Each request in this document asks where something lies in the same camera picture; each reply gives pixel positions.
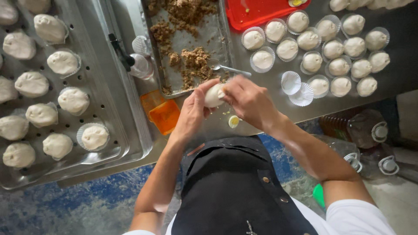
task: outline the black apron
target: black apron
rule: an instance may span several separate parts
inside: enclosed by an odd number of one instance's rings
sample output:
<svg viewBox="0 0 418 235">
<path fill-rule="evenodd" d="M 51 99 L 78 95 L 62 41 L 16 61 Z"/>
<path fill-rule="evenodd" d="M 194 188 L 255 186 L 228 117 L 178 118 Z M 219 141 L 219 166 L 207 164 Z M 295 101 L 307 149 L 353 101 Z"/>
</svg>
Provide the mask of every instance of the black apron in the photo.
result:
<svg viewBox="0 0 418 235">
<path fill-rule="evenodd" d="M 215 140 L 184 156 L 173 235 L 317 235 L 276 177 L 257 136 Z"/>
</svg>

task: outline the person's right hand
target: person's right hand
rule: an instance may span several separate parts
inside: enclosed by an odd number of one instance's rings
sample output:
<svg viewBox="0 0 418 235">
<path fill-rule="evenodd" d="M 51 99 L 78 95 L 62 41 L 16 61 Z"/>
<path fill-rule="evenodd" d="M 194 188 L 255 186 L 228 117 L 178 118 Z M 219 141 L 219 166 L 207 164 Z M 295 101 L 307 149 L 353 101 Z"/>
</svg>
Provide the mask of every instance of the person's right hand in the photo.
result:
<svg viewBox="0 0 418 235">
<path fill-rule="evenodd" d="M 234 77 L 223 88 L 225 97 L 237 116 L 257 129 L 271 134 L 287 119 L 273 104 L 267 88 L 259 87 L 242 75 Z"/>
</svg>

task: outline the person's left hand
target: person's left hand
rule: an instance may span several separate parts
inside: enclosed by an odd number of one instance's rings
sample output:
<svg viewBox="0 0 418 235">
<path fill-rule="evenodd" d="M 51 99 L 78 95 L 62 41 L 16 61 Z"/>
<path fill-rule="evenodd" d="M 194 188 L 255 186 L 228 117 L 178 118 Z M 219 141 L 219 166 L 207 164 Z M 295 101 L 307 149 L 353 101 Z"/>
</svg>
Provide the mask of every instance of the person's left hand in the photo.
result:
<svg viewBox="0 0 418 235">
<path fill-rule="evenodd" d="M 212 79 L 203 84 L 200 84 L 194 92 L 184 100 L 181 108 L 180 117 L 177 125 L 170 135 L 182 143 L 186 144 L 194 134 L 198 131 L 202 124 L 203 118 L 207 118 L 210 112 L 215 111 L 216 108 L 205 107 L 205 94 L 209 88 L 219 83 L 219 79 Z"/>
</svg>

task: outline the white shirt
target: white shirt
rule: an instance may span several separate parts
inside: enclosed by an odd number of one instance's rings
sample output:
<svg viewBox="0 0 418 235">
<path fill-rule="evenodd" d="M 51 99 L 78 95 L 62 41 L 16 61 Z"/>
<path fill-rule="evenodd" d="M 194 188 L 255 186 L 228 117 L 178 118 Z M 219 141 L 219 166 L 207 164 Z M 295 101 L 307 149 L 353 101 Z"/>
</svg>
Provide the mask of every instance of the white shirt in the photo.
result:
<svg viewBox="0 0 418 235">
<path fill-rule="evenodd" d="M 396 235 L 379 208 L 368 202 L 354 199 L 334 202 L 328 207 L 324 220 L 298 200 L 292 200 L 318 235 Z M 175 219 L 174 216 L 166 235 L 171 235 Z M 145 230 L 134 230 L 124 235 L 154 234 Z"/>
</svg>

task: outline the hand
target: hand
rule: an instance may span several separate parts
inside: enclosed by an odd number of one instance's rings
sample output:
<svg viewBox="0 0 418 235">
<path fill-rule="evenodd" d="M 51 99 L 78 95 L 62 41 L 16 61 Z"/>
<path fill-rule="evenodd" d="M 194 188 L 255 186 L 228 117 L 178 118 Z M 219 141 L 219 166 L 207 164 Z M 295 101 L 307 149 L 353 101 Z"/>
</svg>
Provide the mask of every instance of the hand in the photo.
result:
<svg viewBox="0 0 418 235">
<path fill-rule="evenodd" d="M 223 88 L 225 97 L 237 116 L 267 134 L 281 128 L 287 119 L 273 104 L 267 88 L 259 87 L 242 75 L 234 77 Z"/>
<path fill-rule="evenodd" d="M 184 100 L 181 108 L 180 117 L 178 118 L 176 127 L 170 135 L 171 138 L 180 140 L 186 144 L 200 128 L 203 118 L 207 118 L 210 112 L 214 112 L 216 108 L 205 107 L 205 94 L 209 88 L 219 83 L 219 79 L 212 79 L 200 84 L 193 93 Z"/>
</svg>

